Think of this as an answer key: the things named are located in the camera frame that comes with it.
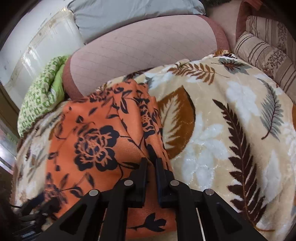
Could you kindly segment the orange black floral garment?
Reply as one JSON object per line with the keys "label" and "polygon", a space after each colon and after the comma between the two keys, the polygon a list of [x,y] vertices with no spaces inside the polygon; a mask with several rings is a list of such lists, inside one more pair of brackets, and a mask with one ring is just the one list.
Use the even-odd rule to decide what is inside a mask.
{"label": "orange black floral garment", "polygon": [[156,99],[146,84],[132,79],[68,102],[52,135],[46,167],[44,197],[59,199],[56,217],[92,189],[111,190],[146,158],[145,204],[128,211],[126,237],[174,231],[175,213],[159,206],[154,177],[156,159],[170,168],[162,131]]}

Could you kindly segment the leaf pattern beige blanket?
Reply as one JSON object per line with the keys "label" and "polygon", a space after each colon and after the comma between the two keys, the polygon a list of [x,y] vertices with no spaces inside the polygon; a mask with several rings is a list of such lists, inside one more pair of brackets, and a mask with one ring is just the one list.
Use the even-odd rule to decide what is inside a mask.
{"label": "leaf pattern beige blanket", "polygon": [[[93,93],[130,79],[157,101],[174,177],[198,191],[213,189],[267,240],[284,240],[295,223],[295,102],[224,51],[121,76]],[[22,141],[12,204],[44,194],[52,135],[68,102]]]}

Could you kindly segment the green checkered pillow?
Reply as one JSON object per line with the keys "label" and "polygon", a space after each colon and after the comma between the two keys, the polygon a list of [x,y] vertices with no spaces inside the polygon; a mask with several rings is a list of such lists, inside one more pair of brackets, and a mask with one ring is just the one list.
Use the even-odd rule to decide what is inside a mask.
{"label": "green checkered pillow", "polygon": [[51,59],[32,82],[18,115],[17,128],[21,138],[35,123],[64,100],[62,74],[68,56]]}

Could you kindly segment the pink bolster cushion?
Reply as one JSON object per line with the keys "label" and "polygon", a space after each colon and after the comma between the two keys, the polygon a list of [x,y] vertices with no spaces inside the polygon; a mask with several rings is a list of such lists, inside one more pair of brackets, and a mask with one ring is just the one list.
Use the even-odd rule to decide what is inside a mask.
{"label": "pink bolster cushion", "polygon": [[222,27],[205,16],[163,16],[121,27],[89,42],[67,60],[62,80],[72,100],[130,73],[199,60],[229,49]]}

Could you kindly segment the striped beige cushion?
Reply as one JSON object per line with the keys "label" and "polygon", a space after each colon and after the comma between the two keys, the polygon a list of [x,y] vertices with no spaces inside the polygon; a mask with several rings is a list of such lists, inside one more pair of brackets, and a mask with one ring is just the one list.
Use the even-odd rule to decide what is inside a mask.
{"label": "striped beige cushion", "polygon": [[295,102],[295,64],[287,54],[249,32],[243,32],[233,52],[264,72]]}

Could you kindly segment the grey pillow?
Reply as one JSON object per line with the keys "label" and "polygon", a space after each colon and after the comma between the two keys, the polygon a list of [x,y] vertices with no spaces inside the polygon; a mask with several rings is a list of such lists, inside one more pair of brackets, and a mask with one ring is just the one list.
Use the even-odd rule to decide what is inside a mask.
{"label": "grey pillow", "polygon": [[71,1],[67,9],[85,43],[123,26],[160,16],[205,15],[201,1]]}

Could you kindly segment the large striped back cushion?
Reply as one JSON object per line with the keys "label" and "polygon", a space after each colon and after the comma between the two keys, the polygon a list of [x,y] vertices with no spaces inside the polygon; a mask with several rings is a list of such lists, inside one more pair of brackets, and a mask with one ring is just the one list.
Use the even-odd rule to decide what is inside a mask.
{"label": "large striped back cushion", "polygon": [[283,51],[295,64],[295,40],[283,23],[260,16],[249,16],[246,31]]}

